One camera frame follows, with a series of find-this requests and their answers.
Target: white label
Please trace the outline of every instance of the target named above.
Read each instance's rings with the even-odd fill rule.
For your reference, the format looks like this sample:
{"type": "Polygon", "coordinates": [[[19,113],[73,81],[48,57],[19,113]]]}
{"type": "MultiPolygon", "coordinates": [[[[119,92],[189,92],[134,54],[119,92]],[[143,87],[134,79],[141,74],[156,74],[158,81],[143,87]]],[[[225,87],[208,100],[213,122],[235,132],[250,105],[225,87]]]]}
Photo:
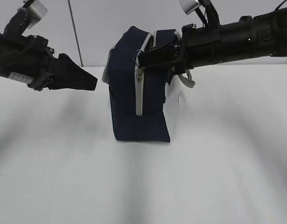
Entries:
{"type": "Polygon", "coordinates": [[[12,72],[8,78],[26,84],[31,84],[33,82],[32,77],[22,75],[16,72],[12,72]]]}

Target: white backdrop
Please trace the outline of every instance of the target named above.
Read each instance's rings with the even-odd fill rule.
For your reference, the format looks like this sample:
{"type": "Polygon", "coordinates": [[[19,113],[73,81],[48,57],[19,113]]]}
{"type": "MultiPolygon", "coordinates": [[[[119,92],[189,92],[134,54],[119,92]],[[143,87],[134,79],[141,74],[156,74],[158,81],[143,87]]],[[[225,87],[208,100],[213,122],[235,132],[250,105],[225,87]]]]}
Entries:
{"type": "MultiPolygon", "coordinates": [[[[57,53],[67,53],[80,64],[67,0],[41,0],[49,9],[46,17],[27,34],[49,39],[57,53]]],[[[281,0],[212,0],[221,23],[236,22],[242,15],[273,11],[281,0]]],[[[195,14],[185,15],[179,0],[71,0],[85,66],[105,66],[109,49],[130,26],[152,32],[181,30],[189,23],[201,24],[195,14]]],[[[0,32],[22,6],[22,0],[0,0],[0,32]]],[[[287,64],[287,58],[260,58],[234,64],[287,64]]]]}

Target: zipper track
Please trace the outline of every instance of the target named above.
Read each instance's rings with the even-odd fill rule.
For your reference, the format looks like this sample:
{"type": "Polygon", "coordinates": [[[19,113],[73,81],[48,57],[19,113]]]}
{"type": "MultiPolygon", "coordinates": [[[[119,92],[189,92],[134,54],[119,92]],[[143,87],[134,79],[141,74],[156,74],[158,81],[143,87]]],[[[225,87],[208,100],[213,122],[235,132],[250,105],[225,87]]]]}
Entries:
{"type": "MultiPolygon", "coordinates": [[[[140,50],[145,50],[147,44],[150,41],[152,34],[148,34],[140,50]]],[[[136,115],[143,115],[143,103],[144,103],[144,68],[139,68],[138,57],[136,58],[135,65],[135,94],[136,94],[136,115]]]]}

